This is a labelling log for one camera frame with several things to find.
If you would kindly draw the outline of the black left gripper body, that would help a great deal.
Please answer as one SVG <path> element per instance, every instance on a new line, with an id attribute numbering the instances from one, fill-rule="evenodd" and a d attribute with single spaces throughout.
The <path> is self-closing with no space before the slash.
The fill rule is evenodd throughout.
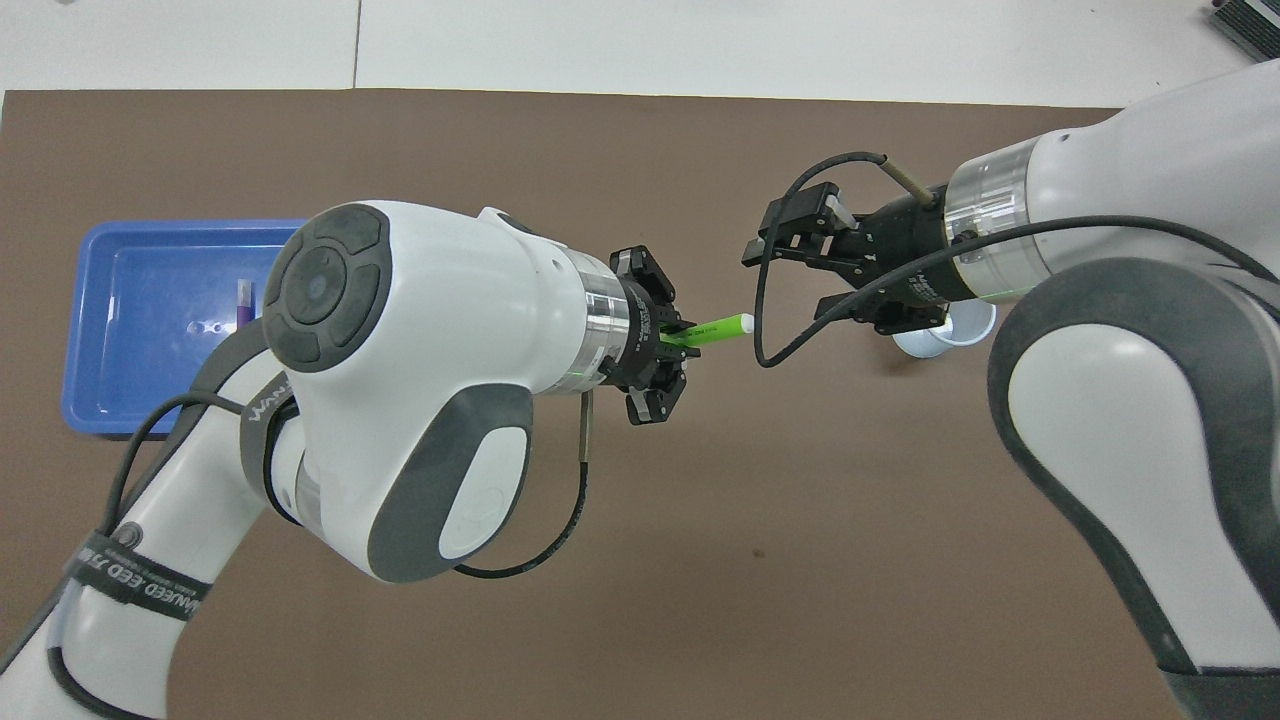
<path id="1" fill-rule="evenodd" d="M 657 315 L 652 315 L 649 301 L 641 297 L 643 291 L 625 288 L 622 283 L 621 287 L 628 310 L 628 331 L 622 350 L 614 356 L 607 356 L 609 363 L 603 363 L 603 383 L 626 388 L 627 384 L 648 379 L 650 364 L 659 352 L 660 331 L 654 324 Z"/>

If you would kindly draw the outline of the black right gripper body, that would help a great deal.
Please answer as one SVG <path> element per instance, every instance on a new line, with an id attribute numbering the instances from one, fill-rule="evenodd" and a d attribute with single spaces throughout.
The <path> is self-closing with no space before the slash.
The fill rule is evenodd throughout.
<path id="1" fill-rule="evenodd" d="M 860 260 L 861 273 L 850 275 L 850 286 L 868 282 L 950 246 L 941 205 L 924 209 L 913 196 L 904 195 L 869 214 L 856 214 L 858 228 L 850 238 L 850 254 Z M 916 272 L 890 286 L 888 300 L 909 307 L 940 306 L 975 299 L 959 274 L 952 259 Z"/>

